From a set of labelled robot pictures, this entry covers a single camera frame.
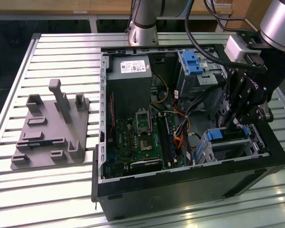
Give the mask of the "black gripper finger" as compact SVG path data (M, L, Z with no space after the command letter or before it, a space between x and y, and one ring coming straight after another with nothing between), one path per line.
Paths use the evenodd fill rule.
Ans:
M231 125L233 119L237 115L238 102L240 100L240 93L244 85L244 78L236 69L229 68L227 74L226 84L226 98L228 100L229 110L226 114L225 125Z
M274 119L268 106L267 92L242 88L232 93L232 127L269 123Z

